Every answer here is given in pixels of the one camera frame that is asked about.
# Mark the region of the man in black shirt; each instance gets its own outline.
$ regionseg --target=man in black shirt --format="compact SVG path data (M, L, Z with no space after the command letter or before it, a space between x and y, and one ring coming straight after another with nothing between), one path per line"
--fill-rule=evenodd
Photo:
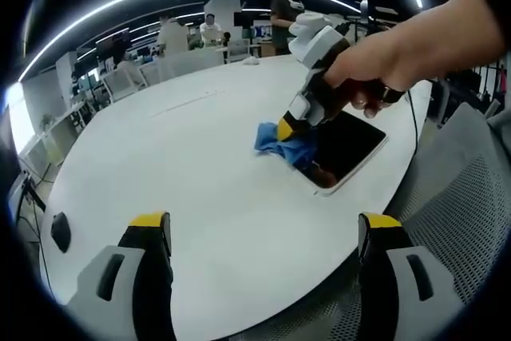
M288 38L292 38L289 27L304 11L298 0L271 0L271 35L277 56L291 53L287 46Z

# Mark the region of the tablet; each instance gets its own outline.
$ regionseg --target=tablet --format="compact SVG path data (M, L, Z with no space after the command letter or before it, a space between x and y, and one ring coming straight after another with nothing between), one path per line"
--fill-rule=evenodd
M315 158L299 172L323 195L343 185L387 141L383 131L346 112L316 129Z

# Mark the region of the office desk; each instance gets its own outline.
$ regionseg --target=office desk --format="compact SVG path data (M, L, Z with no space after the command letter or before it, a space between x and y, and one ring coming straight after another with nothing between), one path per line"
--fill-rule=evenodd
M275 56L275 47L271 41L261 42L261 57Z
M338 191L315 195L285 162L253 149L259 123L282 117L306 75L292 56L222 65L100 111L71 149L47 204L42 240L56 297L66 303L90 260L117 244L132 218L158 210L171 214L179 340L232 335L320 284L356 248L358 214L389 204L415 132L403 98L372 121L387 132L385 146ZM422 130L430 83L413 95ZM50 218L61 211L73 236L64 255L50 239Z
M63 115L58 117L51 127L42 135L41 139L45 144L51 163L60 165L78 139L79 133L71 121L71 115L73 113L78 113L81 125L83 127L86 126L83 116L81 115L81 109L84 106L84 101L73 105Z

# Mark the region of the window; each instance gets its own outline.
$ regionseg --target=window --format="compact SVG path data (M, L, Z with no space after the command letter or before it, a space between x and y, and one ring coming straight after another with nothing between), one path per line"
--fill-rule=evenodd
M7 90L7 103L9 104L14 145L16 145L16 152L19 154L35 136L29 110L26 108L22 83L15 83Z
M89 73L87 73L87 74L89 76L94 76L96 81L99 81L99 73L97 72L97 68L90 70Z

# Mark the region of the cable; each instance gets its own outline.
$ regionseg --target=cable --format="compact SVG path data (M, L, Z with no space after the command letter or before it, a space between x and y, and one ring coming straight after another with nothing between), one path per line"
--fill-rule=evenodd
M412 93L408 90L408 99L410 100L410 107L412 108L412 115L414 116L414 125L415 125L415 151L414 156L418 151L418 128L417 128L417 118L415 117L415 109L414 109L414 101L412 100Z
M55 295L53 294L53 289L51 288L51 284L50 284L50 275L48 274L48 268L46 267L45 250L44 250L44 248L42 247L41 229L39 228L38 217L37 217L36 212L35 212L35 202L34 202L34 201L32 201L32 208L34 209L35 226L37 227L37 229L38 229L38 233L39 233L39 246L41 247L42 262L43 262L43 263L44 263L44 265L45 265L46 279L48 280L48 289L50 290L50 293L51 293L51 295L52 295L52 297L53 297L53 300L57 301L57 300L55 299Z
M34 227L32 226L32 224L28 221L28 219L26 217L23 217L23 216L19 216L20 219L23 219L24 221L26 221L26 223L29 225L30 229L32 229L32 232L34 233L34 235L38 238L39 241L41 241L41 238L39 237L38 233L35 232L35 229Z
M55 184L55 181L49 181L49 180L46 180L43 176L46 175L46 173L43 175L43 176L39 176L37 172L35 172L32 167L30 167L26 161L24 161L21 157L18 157L19 160L21 160L23 162L24 165L26 165L26 167L37 177L39 177L41 179L41 181L44 181L45 183L50 183L50 184Z

